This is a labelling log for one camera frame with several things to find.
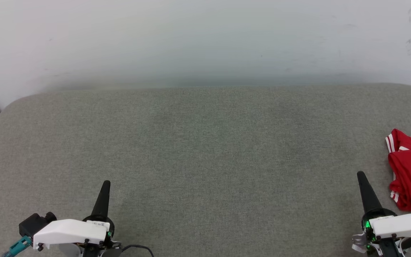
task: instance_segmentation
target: white wall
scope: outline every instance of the white wall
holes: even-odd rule
[[[0,109],[57,88],[411,84],[411,0],[0,0]]]

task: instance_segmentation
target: black cable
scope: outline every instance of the black cable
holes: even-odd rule
[[[121,252],[126,251],[129,247],[137,247],[137,248],[147,249],[147,250],[150,252],[150,254],[152,255],[152,257],[154,257],[154,256],[153,256],[153,252],[152,252],[152,250],[150,250],[150,248],[144,247],[144,246],[141,246],[141,245],[127,245],[127,246],[123,247],[123,249],[121,249]]]

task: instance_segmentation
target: gray cushion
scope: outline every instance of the gray cushion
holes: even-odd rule
[[[157,257],[364,256],[351,249],[363,215],[356,172],[397,210],[385,144],[393,128],[411,136],[411,86],[22,98],[0,114],[0,254],[34,212],[85,218],[108,179],[114,239]]]

